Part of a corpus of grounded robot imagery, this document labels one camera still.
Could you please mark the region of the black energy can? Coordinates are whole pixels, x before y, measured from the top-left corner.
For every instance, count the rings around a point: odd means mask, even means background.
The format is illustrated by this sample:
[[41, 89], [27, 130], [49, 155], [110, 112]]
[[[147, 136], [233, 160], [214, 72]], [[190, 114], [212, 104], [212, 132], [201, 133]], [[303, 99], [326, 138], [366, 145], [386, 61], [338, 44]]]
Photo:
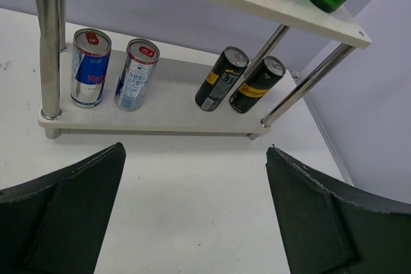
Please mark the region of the black energy can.
[[195, 94], [195, 103], [206, 112], [214, 111], [248, 66], [249, 58], [241, 49], [226, 47]]
[[230, 106], [235, 112], [246, 114], [285, 73], [285, 66], [279, 59], [267, 56], [232, 93]]

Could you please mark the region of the blue red bull can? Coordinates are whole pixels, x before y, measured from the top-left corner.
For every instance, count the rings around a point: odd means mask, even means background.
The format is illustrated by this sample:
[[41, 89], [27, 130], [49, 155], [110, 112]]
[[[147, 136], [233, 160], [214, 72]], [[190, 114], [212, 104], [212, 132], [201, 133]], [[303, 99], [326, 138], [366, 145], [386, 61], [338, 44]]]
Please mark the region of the blue red bull can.
[[98, 105], [112, 51], [111, 39], [102, 31], [84, 28], [73, 37], [71, 99], [82, 108]]

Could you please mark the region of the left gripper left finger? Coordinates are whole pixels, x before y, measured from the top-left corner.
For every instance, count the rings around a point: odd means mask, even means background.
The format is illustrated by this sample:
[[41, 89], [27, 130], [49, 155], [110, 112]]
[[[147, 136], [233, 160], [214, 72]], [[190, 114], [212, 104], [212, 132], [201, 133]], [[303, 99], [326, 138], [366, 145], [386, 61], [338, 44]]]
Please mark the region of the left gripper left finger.
[[94, 273], [125, 159], [117, 142], [1, 190], [1, 273]]

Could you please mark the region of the black energy can front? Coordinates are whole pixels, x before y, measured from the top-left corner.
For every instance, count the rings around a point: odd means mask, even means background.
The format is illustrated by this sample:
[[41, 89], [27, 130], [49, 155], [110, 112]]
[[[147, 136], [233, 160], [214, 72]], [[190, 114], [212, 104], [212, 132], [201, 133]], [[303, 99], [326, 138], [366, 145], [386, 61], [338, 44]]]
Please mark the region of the black energy can front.
[[232, 93], [230, 106], [235, 112], [246, 114], [285, 73], [285, 66], [279, 59], [267, 56]]

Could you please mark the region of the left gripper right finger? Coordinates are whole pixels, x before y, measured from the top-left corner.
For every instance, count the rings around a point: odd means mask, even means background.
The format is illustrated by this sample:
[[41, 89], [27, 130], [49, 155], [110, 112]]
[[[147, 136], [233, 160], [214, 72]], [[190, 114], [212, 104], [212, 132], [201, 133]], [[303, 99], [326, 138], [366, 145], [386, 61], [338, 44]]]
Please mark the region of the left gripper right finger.
[[410, 273], [410, 204], [337, 180], [275, 146], [266, 168], [291, 273]]

